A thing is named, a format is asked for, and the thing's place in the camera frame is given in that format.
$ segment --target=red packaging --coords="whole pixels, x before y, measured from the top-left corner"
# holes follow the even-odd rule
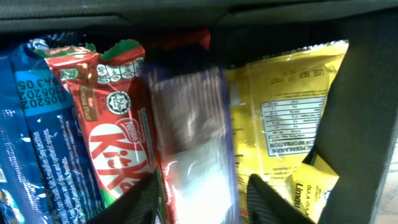
[[[145,50],[132,40],[103,55],[90,47],[38,54],[72,94],[107,207],[158,166],[157,144],[149,91],[138,78]]]

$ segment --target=nestle logo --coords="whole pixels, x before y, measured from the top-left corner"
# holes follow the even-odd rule
[[[135,119],[123,118],[116,122],[116,125],[123,130],[129,141],[139,142],[141,140],[141,133],[138,131],[139,125]]]

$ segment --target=clear plastic wrapper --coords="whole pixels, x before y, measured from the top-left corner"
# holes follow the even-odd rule
[[[167,76],[148,74],[170,222],[238,223],[224,78],[218,68]]]

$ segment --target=blue snack wrapper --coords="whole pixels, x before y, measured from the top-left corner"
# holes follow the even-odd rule
[[[0,210],[6,223],[53,223],[7,52],[0,74]]]
[[[54,223],[86,223],[103,210],[103,203],[72,96],[29,44],[21,44],[11,52],[11,63],[30,137],[49,190],[49,207],[56,211]]]

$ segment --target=yellow snack wrapper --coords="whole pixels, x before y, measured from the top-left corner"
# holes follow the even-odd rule
[[[311,221],[318,223],[337,180],[335,171],[320,156],[316,156],[312,166],[301,164],[287,178],[290,202]]]
[[[313,147],[326,96],[347,49],[347,41],[330,42],[225,71],[243,223],[248,223],[251,174],[291,198],[285,181]]]

